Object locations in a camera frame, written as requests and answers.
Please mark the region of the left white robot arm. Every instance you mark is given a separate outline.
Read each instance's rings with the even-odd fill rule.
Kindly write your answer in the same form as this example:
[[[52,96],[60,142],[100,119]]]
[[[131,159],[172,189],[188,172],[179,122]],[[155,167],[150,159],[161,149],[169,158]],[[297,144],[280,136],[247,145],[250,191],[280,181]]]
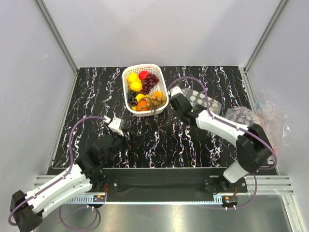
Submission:
[[[21,232],[37,228],[53,210],[88,191],[100,191],[106,185],[103,168],[108,159],[122,149],[129,148],[132,133],[98,139],[73,165],[45,184],[26,193],[19,190],[12,195],[10,215],[12,226]]]

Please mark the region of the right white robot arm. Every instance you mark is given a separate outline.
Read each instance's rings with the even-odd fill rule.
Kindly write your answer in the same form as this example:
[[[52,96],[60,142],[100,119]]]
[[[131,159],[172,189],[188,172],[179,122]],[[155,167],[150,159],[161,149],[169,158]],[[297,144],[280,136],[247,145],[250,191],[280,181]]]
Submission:
[[[275,154],[263,128],[258,124],[249,127],[211,115],[204,106],[192,106],[182,93],[172,95],[170,103],[182,122],[212,132],[236,148],[236,161],[225,169],[223,177],[219,179],[223,191],[231,191],[241,178],[255,174]]]

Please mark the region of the clear dotted zip bag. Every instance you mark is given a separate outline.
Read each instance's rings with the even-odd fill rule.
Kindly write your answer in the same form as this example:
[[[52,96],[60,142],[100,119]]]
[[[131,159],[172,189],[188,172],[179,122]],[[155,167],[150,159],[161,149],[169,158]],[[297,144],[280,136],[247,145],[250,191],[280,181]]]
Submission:
[[[184,88],[182,89],[184,96],[189,100],[189,102],[195,106],[197,104],[207,107],[206,96],[202,92],[197,92],[195,90]],[[217,115],[220,114],[222,105],[215,99],[208,97],[209,109],[212,113]]]

